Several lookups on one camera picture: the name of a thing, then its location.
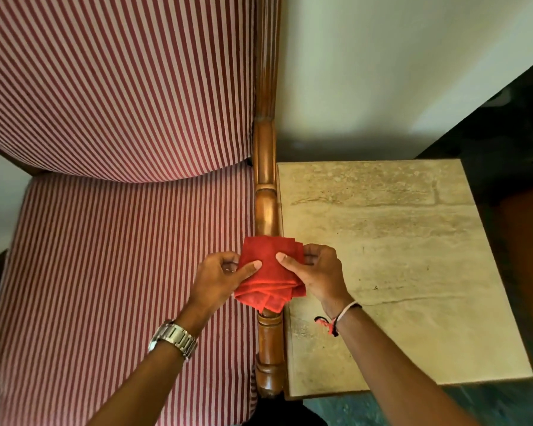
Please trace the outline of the person's left hand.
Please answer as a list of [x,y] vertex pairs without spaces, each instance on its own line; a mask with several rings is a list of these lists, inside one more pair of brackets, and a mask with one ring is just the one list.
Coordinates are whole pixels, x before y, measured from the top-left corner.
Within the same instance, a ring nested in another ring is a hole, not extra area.
[[240,256],[223,251],[207,256],[197,267],[186,308],[207,322],[240,285],[231,284],[231,263]]

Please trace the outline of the person's right hand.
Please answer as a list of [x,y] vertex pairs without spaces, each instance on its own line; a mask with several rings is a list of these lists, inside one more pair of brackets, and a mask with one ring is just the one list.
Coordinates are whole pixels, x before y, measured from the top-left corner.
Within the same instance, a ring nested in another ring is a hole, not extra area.
[[342,264],[336,250],[327,245],[304,245],[307,277],[304,285],[322,305],[325,314],[334,319],[353,302],[343,277]]

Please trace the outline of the red cloth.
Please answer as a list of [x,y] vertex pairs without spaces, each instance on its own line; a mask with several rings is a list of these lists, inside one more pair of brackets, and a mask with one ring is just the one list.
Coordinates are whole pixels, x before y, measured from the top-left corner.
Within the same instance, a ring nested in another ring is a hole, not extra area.
[[277,261],[278,252],[304,263],[304,246],[294,238],[248,236],[244,239],[239,267],[253,261],[260,261],[262,267],[235,289],[235,300],[258,312],[268,309],[279,314],[293,298],[306,296],[304,283]]

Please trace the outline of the person's right forearm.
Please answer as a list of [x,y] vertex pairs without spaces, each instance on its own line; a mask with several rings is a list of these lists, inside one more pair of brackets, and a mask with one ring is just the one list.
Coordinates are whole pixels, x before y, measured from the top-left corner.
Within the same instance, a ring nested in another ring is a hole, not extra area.
[[335,318],[338,333],[391,426],[480,426],[362,308],[350,306]]

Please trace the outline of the person's left forearm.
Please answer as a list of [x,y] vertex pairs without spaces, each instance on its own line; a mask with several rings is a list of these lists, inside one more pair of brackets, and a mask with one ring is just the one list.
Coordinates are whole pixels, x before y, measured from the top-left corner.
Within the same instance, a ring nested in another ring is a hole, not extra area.
[[[186,306],[173,321],[197,339],[208,321]],[[155,426],[185,361],[175,346],[157,343],[86,426]]]

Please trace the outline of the silver metal wristwatch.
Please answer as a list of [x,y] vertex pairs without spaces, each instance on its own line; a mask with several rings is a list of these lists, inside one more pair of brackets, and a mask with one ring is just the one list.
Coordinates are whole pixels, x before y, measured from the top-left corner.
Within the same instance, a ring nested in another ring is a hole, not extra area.
[[198,346],[197,339],[184,328],[175,324],[175,322],[172,320],[164,322],[156,330],[156,333],[153,335],[149,343],[148,352],[150,353],[153,351],[157,343],[162,341],[175,346],[181,352],[186,361],[192,357],[193,352]]

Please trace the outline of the beige stone side table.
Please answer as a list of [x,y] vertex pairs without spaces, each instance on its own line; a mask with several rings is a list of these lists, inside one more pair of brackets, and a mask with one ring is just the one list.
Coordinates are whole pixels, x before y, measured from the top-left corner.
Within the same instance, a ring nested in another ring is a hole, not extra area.
[[278,164],[281,230],[333,247],[349,293],[429,377],[533,377],[458,159]]

